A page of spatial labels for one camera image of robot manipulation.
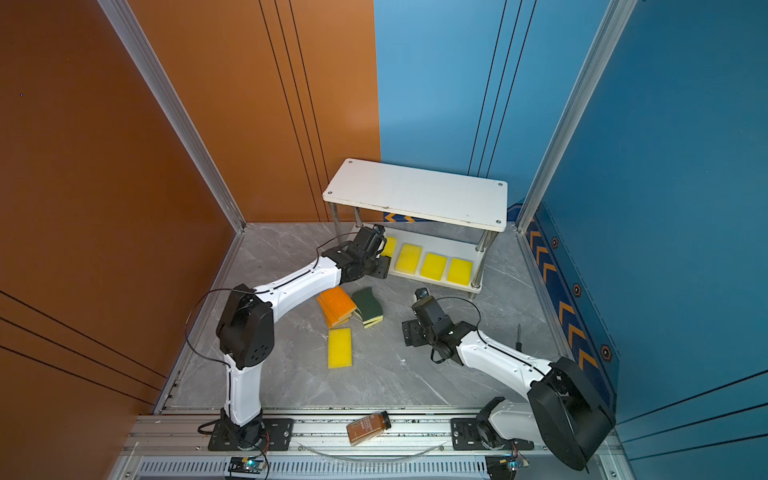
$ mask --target yellow arrow marking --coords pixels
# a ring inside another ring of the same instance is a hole
[[[544,283],[547,283],[547,270],[552,270],[553,272],[557,272],[558,270],[554,268],[554,265],[551,263],[544,262]]]
[[[589,363],[594,365],[595,368],[598,367],[598,363],[594,361],[594,359],[589,356],[588,353],[586,353],[584,350],[578,351],[578,368],[584,369],[584,361],[587,360]]]
[[[568,305],[567,303],[560,302],[560,324],[561,325],[563,324],[563,310],[566,310],[576,315],[576,312],[574,312],[573,308],[571,308],[570,305]]]
[[[544,247],[536,247],[536,265],[539,265],[541,262],[541,252],[549,253],[549,250],[547,250]]]
[[[540,232],[531,232],[531,250],[533,250],[533,237],[540,237]]]
[[[570,346],[574,345],[574,333],[585,340],[587,339],[587,337],[584,336],[584,332],[571,324],[568,326],[568,345]]]

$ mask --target orange sponge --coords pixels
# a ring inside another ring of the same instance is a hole
[[[323,309],[328,328],[339,326],[349,319],[357,305],[340,286],[326,290],[317,297],[317,303]]]

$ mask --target orange wall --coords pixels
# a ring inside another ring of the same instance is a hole
[[[341,162],[380,160],[372,0],[130,5],[247,221],[328,221]]]
[[[0,40],[0,476],[99,479],[233,231],[95,0],[3,2]]]

